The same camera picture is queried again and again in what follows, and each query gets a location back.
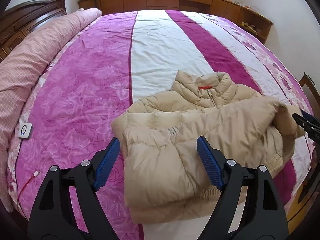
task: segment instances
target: blue textured pad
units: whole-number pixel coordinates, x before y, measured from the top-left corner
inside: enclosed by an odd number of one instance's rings
[[[204,140],[199,137],[197,140],[197,151],[203,163],[203,166],[209,176],[211,184],[216,186],[218,190],[221,190],[224,186],[222,181],[222,174],[219,165]]]
[[[96,191],[98,191],[101,187],[103,187],[110,175],[113,165],[115,164],[117,157],[120,152],[120,142],[116,139],[112,145],[110,146],[109,150],[107,151],[106,155],[103,157],[102,161],[100,162],[97,170],[96,170],[96,180],[93,184]]]

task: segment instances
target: wooden floor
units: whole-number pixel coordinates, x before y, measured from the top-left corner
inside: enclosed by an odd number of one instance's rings
[[[298,204],[298,198],[300,196],[300,193],[302,191],[302,187],[303,187],[304,183],[300,186],[297,195],[289,209],[289,212],[287,214],[287,221],[289,221],[295,214],[297,214],[299,212],[299,210],[303,207],[303,205],[307,202],[307,200],[310,198],[311,193],[309,193],[308,195],[306,195],[303,199],[303,201],[301,201]],[[316,199],[318,193],[314,193],[313,196],[311,197],[311,199],[308,201],[308,203],[302,208],[302,210],[290,221],[288,222],[288,228],[289,228],[289,234],[292,233],[292,231],[295,230],[295,228],[301,223],[301,221],[303,220],[303,218],[306,216],[306,214],[308,213],[309,209],[311,208],[312,204],[314,203],[314,200]]]

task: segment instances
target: pillow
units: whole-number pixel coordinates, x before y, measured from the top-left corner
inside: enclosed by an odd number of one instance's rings
[[[9,212],[7,149],[23,105],[57,53],[99,16],[101,11],[91,8],[53,19],[30,33],[0,64],[0,199]]]

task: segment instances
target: wooden headboard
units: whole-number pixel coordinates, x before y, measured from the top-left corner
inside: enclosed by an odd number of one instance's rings
[[[66,15],[64,0],[34,0],[5,11],[0,18],[0,62],[29,33],[62,15]]]

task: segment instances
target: silver screw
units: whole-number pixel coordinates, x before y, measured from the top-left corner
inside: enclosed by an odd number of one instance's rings
[[[89,160],[84,160],[84,161],[81,162],[81,165],[84,166],[84,167],[88,166],[89,164],[90,164]]]
[[[56,171],[58,169],[57,165],[53,165],[50,167],[50,171]]]
[[[236,165],[236,161],[235,160],[228,160],[227,163],[230,165],[230,166],[235,166]]]
[[[261,165],[261,166],[259,167],[259,169],[260,169],[260,171],[263,171],[263,172],[267,171],[267,167],[266,167],[266,166],[263,166],[263,165]]]

